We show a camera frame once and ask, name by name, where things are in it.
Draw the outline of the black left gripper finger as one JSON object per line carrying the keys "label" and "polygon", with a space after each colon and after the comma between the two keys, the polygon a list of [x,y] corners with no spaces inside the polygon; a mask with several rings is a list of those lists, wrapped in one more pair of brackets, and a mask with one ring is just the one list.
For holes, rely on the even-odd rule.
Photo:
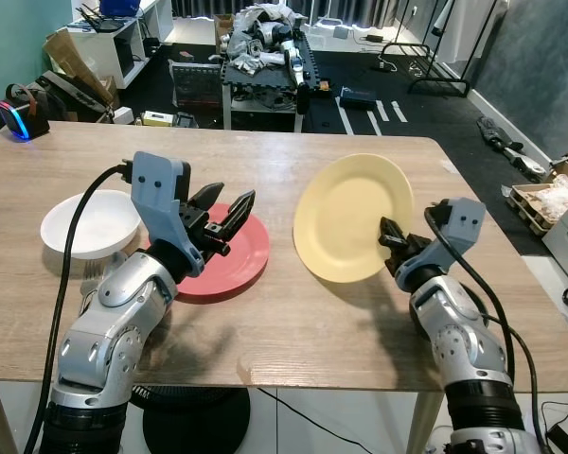
{"label": "black left gripper finger", "polygon": [[224,188],[223,183],[207,184],[198,190],[187,201],[187,219],[193,220],[205,216],[209,209],[214,206]]}
{"label": "black left gripper finger", "polygon": [[235,203],[227,208],[226,217],[220,223],[212,223],[212,242],[216,247],[228,246],[229,241],[249,219],[256,198],[254,190],[238,196]]}

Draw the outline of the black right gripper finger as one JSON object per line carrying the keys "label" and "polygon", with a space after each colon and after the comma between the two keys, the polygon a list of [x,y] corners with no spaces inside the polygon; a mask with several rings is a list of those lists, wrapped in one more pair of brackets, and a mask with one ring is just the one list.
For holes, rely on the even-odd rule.
{"label": "black right gripper finger", "polygon": [[380,219],[378,243],[392,253],[405,252],[409,248],[408,235],[395,220],[388,217]]}

